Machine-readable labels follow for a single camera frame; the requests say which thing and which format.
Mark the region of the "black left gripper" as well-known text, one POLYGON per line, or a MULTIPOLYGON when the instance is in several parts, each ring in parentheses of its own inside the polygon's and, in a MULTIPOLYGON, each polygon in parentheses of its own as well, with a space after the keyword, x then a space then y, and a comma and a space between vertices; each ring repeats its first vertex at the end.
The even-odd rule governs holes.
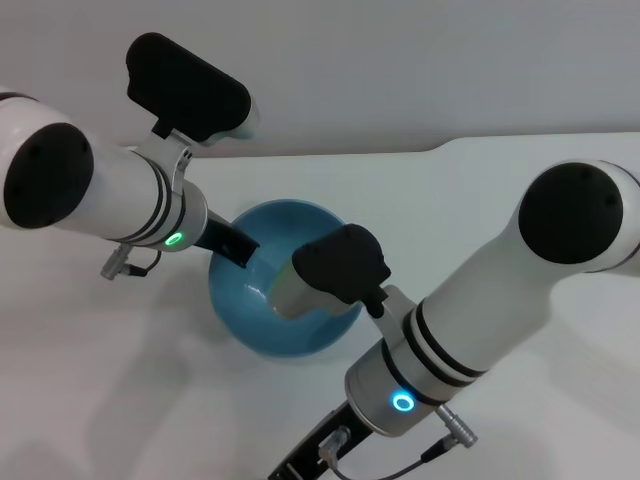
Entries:
POLYGON ((235 265, 246 268, 259 243, 237 230, 213 211, 207 212, 202 235, 194 243, 196 247, 220 254, 235 265))

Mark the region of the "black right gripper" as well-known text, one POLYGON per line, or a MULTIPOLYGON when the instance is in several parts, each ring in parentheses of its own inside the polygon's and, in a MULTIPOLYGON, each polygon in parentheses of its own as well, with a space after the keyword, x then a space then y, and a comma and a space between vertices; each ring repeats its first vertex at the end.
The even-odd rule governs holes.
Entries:
POLYGON ((319 479, 329 470, 319 455, 320 447, 340 428, 347 431, 347 440, 337 450, 341 459, 366 440, 373 431, 359 419, 348 401, 327 414, 267 476, 276 479, 319 479))

